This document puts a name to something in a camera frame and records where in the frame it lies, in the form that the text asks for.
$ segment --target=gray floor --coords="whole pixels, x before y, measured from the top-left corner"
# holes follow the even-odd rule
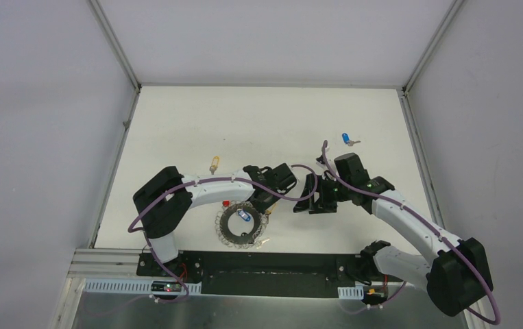
[[[122,306],[134,295],[86,293],[73,328],[466,328],[462,315],[438,311],[423,291],[404,289],[382,310],[348,315],[360,301],[308,298],[197,296],[179,304],[154,304],[148,297]],[[113,308],[115,312],[97,316]]]

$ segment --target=white wall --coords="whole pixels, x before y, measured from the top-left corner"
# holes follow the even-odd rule
[[[0,328],[50,323],[132,98],[84,0],[0,1]]]
[[[402,86],[452,0],[103,0],[142,83]]]
[[[448,228],[487,249],[523,328],[523,1],[468,1],[411,92]]]

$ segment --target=blue object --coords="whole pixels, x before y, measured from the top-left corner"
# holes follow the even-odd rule
[[[348,134],[346,133],[342,134],[342,140],[344,141],[344,144],[350,143],[350,137],[348,137]]]
[[[237,214],[243,218],[244,221],[251,221],[251,215],[249,215],[248,212],[244,211],[243,209],[239,209],[237,211]]]

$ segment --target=white table surface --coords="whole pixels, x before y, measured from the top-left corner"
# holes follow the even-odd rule
[[[344,145],[341,134],[362,143]],[[127,226],[138,214],[132,195],[162,168],[183,174],[216,174],[244,167],[301,163],[315,159],[324,139],[329,158],[355,152],[371,177],[378,175],[429,216],[415,156],[395,90],[344,88],[144,87],[132,120],[95,247],[142,248],[140,232]],[[299,197],[302,181],[288,195]],[[178,249],[247,252],[357,253],[375,240],[418,252],[386,223],[350,202],[337,214],[294,214],[295,202],[279,201],[269,217],[262,247],[235,249],[215,232],[221,204],[186,213],[175,230]]]

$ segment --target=robotic arm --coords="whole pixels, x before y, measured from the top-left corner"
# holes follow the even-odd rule
[[[279,200],[279,197],[266,190],[283,195],[296,184],[295,176],[285,163],[273,169],[246,166],[229,174],[203,176],[181,175],[176,167],[166,167],[138,190],[133,200],[140,213],[163,193],[177,188],[174,194],[156,203],[141,219],[153,250],[165,263],[178,256],[173,231],[187,210],[204,204],[231,200],[249,201],[255,210],[263,213]]]
[[[326,174],[318,178],[319,199],[312,196],[307,201],[298,202],[294,212],[336,212],[337,202],[352,201],[388,223],[421,253],[408,254],[388,242],[376,241],[361,252],[363,274],[383,273],[410,282],[425,290],[443,313],[455,316],[484,297],[485,291],[468,266],[443,241],[446,239],[454,243],[453,247],[471,262],[493,291],[485,249],[476,239],[464,241],[432,221],[421,217],[423,222],[407,212],[407,208],[414,207],[386,179],[370,179],[356,154],[345,154],[334,160],[338,176],[325,159],[325,150],[316,160],[328,168]],[[312,179],[313,176],[306,176],[302,195],[308,193]],[[399,205],[389,200],[396,200]]]
[[[443,242],[447,238],[457,242],[456,249],[477,268],[489,289],[493,290],[485,250],[477,240],[470,238],[463,241],[431,221],[425,219],[426,223],[422,223],[404,211],[406,207],[412,209],[412,205],[384,178],[371,179],[356,154],[346,154],[335,159],[338,180],[333,178],[337,176],[324,158],[325,153],[317,160],[325,164],[328,171],[321,177],[315,174],[306,176],[302,192],[302,197],[305,197],[300,198],[304,200],[295,205],[294,212],[336,212],[337,202],[352,201],[388,223],[421,253],[407,254],[388,242],[375,241],[357,258],[362,274],[383,273],[410,282],[425,290],[443,313],[455,316],[485,296],[485,291],[451,247]],[[173,231],[187,210],[203,204],[232,200],[249,201],[255,210],[265,212],[278,201],[277,193],[288,193],[296,182],[285,163],[273,169],[246,166],[234,173],[214,176],[181,175],[176,167],[166,167],[134,194],[134,203],[138,212],[149,209],[144,216],[140,216],[141,221],[152,249],[165,263],[178,256]],[[318,199],[313,195],[316,188]],[[354,191],[358,188],[366,193]],[[172,190],[174,194],[153,204],[163,193]],[[388,199],[401,204],[397,206]],[[436,236],[433,230],[441,235]]]

